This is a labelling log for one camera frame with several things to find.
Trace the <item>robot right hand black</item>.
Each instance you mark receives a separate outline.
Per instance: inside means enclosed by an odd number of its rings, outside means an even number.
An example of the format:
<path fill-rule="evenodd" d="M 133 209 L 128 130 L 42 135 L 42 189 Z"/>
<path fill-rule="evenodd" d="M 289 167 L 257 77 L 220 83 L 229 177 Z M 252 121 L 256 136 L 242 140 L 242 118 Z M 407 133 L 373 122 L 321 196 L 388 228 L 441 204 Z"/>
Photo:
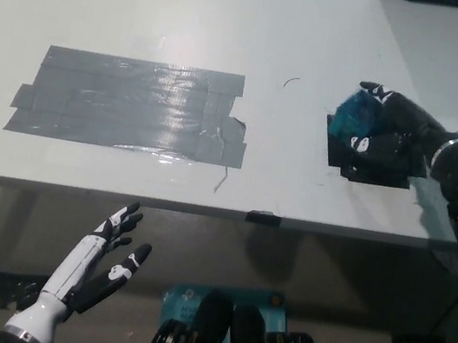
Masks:
<path fill-rule="evenodd" d="M 458 133 L 448 132 L 417 103 L 383 84 L 365 81 L 359 87 L 381 105 L 388 125 L 422 151 L 430 168 L 446 160 L 458 162 Z"/>

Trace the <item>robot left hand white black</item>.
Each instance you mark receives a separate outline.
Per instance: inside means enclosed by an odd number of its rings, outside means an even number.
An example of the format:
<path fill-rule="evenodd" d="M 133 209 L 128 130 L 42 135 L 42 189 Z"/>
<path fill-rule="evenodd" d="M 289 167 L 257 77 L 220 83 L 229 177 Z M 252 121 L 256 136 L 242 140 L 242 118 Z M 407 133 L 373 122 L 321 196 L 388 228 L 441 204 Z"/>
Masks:
<path fill-rule="evenodd" d="M 125 206 L 83 236 L 43 285 L 41 293 L 58 300 L 66 313 L 84 313 L 126 285 L 152 252 L 149 243 L 137 247 L 106 272 L 96 277 L 92 273 L 107 253 L 131 243 L 126 234 L 143 219 L 139 208 L 137 202 Z"/>

